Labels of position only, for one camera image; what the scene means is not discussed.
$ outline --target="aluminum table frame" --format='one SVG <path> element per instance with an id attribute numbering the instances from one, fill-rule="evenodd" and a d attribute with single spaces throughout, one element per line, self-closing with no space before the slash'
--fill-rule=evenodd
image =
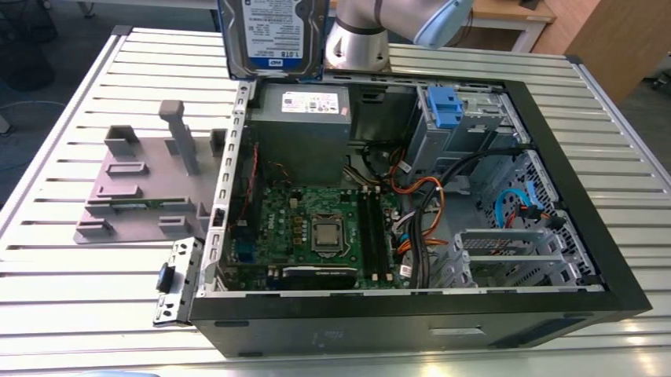
<path id="1" fill-rule="evenodd" d="M 671 375 L 671 181 L 585 67 L 550 55 L 402 45 L 390 52 L 397 72 L 529 84 L 653 311 L 533 350 L 374 357 L 226 361 L 194 329 L 153 328 L 170 243 L 79 246 L 75 223 L 110 125 L 169 135 L 155 114 L 161 100 L 179 98 L 197 134 L 231 127 L 238 83 L 223 54 L 217 33 L 137 28 L 111 36 L 0 212 L 0 374 Z"/>

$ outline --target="hard drive label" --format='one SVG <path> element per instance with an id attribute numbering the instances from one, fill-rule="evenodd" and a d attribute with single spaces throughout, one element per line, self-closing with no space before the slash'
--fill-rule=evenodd
<path id="1" fill-rule="evenodd" d="M 305 21 L 290 0 L 246 0 L 247 54 L 259 67 L 291 68 L 303 58 Z"/>

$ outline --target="red wire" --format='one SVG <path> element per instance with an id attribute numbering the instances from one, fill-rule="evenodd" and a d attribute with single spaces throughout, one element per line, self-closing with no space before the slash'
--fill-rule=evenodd
<path id="1" fill-rule="evenodd" d="M 245 194 L 243 209 L 241 210 L 241 216 L 238 216 L 238 220 L 229 226 L 229 230 L 235 227 L 238 221 L 243 219 L 245 214 L 247 212 L 247 207 L 250 206 L 250 196 L 253 196 L 254 191 L 254 182 L 257 181 L 258 166 L 259 166 L 259 143 L 254 145 L 254 168 L 253 168 L 253 175 L 250 176 L 250 183 L 247 184 L 247 192 Z"/>

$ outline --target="ram slot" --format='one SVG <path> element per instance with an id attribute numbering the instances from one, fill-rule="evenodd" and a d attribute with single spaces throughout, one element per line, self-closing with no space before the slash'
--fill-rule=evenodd
<path id="1" fill-rule="evenodd" d="M 381 194 L 371 194 L 369 199 L 369 222 L 370 238 L 373 248 L 378 257 L 378 277 L 387 280 L 390 273 L 390 256 L 387 254 L 387 244 L 385 242 L 385 216 L 381 205 Z"/>
<path id="2" fill-rule="evenodd" d="M 371 223 L 369 215 L 370 193 L 359 192 L 357 209 L 359 212 L 359 236 L 361 249 L 365 258 L 365 278 L 373 279 L 378 271 L 378 254 L 374 250 L 374 242 L 371 238 Z"/>

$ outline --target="motherboard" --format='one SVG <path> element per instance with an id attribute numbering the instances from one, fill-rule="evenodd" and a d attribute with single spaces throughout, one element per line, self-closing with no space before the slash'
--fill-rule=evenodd
<path id="1" fill-rule="evenodd" d="M 395 195 L 375 190 L 267 188 L 258 242 L 234 241 L 238 283 L 229 286 L 398 287 L 389 232 L 397 208 Z"/>

